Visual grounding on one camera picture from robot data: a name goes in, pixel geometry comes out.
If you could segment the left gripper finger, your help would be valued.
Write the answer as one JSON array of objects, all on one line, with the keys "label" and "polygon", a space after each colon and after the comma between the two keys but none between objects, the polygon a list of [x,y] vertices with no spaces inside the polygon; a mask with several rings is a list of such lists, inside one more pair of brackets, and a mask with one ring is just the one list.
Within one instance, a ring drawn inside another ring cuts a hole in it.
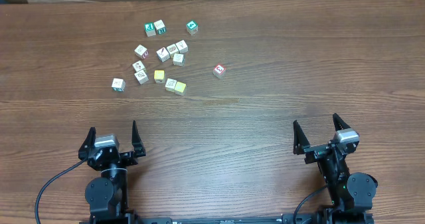
[{"label": "left gripper finger", "polygon": [[80,160],[85,160],[88,158],[90,151],[94,147],[95,140],[96,140],[96,128],[91,127],[89,129],[86,139],[83,141],[80,149],[78,150],[78,158]]},{"label": "left gripper finger", "polygon": [[145,147],[139,135],[135,120],[132,123],[131,144],[133,146],[133,150],[134,150],[136,158],[146,156]]}]

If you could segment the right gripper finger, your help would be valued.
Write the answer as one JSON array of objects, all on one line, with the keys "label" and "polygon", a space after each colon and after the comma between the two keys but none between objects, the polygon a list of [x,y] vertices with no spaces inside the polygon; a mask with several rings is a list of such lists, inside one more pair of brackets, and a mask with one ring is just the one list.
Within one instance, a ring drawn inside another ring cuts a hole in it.
[{"label": "right gripper finger", "polygon": [[300,124],[297,120],[293,122],[294,127],[294,150],[293,153],[296,155],[304,154],[305,149],[309,148],[310,142],[308,141],[305,133],[303,132]]},{"label": "right gripper finger", "polygon": [[333,124],[336,131],[350,128],[350,126],[337,113],[333,114]]}]

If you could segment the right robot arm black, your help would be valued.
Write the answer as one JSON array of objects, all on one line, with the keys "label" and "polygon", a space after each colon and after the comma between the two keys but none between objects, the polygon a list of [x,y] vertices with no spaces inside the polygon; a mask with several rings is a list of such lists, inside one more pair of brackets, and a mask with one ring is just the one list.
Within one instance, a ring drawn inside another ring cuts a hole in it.
[{"label": "right robot arm black", "polygon": [[[345,161],[347,155],[356,151],[359,133],[352,129],[336,113],[333,114],[335,135],[326,144],[311,146],[298,121],[293,122],[295,155],[304,155],[305,163],[318,165],[325,185],[310,193],[296,207],[293,223],[367,224],[373,223],[373,215],[367,211],[373,207],[378,181],[367,173],[351,173]],[[298,215],[302,205],[321,193],[329,192],[331,205],[323,205],[301,220]]]}]

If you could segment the wooden block red pencil picture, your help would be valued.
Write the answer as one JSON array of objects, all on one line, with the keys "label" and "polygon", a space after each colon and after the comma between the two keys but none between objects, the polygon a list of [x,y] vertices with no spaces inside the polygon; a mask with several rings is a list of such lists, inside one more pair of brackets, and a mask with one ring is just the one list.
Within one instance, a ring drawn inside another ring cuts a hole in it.
[{"label": "wooden block red pencil picture", "polygon": [[165,47],[160,48],[156,51],[156,53],[161,62],[165,62],[166,60],[170,59],[170,54]]}]

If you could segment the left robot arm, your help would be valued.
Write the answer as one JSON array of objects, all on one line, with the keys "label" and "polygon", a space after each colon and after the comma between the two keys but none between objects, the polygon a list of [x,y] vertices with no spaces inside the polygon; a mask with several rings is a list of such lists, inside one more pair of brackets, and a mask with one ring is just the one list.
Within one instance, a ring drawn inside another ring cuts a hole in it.
[{"label": "left robot arm", "polygon": [[117,136],[108,134],[96,137],[91,127],[78,151],[78,158],[100,172],[85,189],[90,206],[90,223],[138,223],[139,217],[129,209],[128,167],[138,164],[146,155],[136,122],[132,123],[132,151],[120,152]]}]

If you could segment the wooden block scribble picture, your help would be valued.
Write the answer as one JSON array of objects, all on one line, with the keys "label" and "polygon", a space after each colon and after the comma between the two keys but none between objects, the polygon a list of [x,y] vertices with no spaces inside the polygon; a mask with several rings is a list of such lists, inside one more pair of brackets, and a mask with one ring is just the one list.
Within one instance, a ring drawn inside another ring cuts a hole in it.
[{"label": "wooden block scribble picture", "polygon": [[177,84],[177,81],[175,79],[168,78],[165,83],[165,89],[169,92],[175,92],[176,84]]}]

